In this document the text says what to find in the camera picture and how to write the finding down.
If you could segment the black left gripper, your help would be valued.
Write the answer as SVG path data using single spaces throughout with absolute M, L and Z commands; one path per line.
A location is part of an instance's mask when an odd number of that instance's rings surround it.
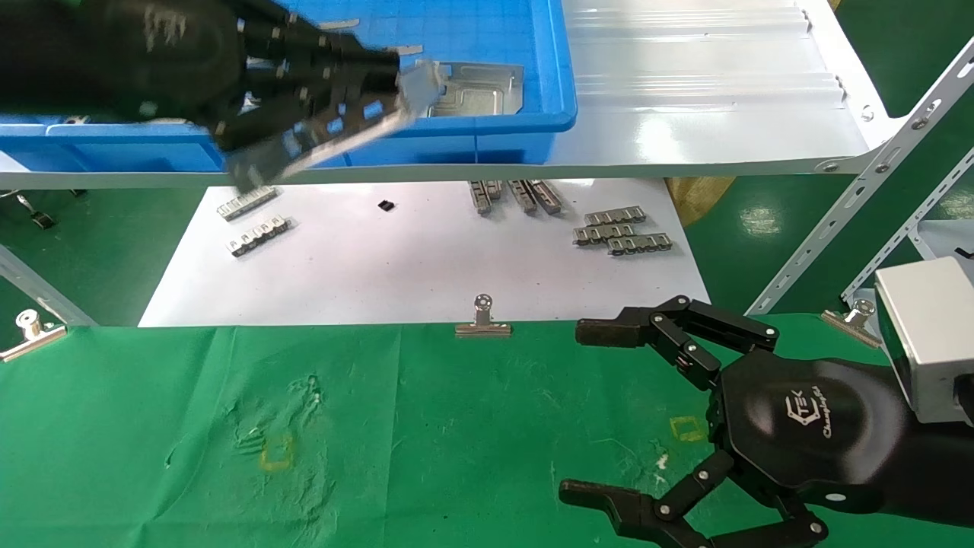
M 224 1 L 4 1 L 2 113 L 213 124 L 230 185 L 253 191 L 407 127 L 399 53 L 296 11 Z M 319 84 L 339 75 L 368 84 Z M 317 84 L 246 108 L 244 84 Z

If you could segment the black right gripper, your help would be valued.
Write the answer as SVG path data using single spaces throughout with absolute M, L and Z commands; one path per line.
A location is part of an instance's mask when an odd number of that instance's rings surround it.
M 560 502 L 602 511 L 619 537 L 660 547 L 814 547 L 829 530 L 800 500 L 849 514 L 971 526 L 970 426 L 916 419 L 892 368 L 747 354 L 772 352 L 778 338 L 774 327 L 685 295 L 624 307 L 612 319 L 578 320 L 581 346 L 648 346 L 697 389 L 714 390 L 711 433 L 724 451 L 660 499 L 564 479 Z M 720 373 L 720 361 L 697 339 L 747 355 Z M 773 500 L 781 521 L 706 537 L 686 515 L 733 471 L 758 502 Z

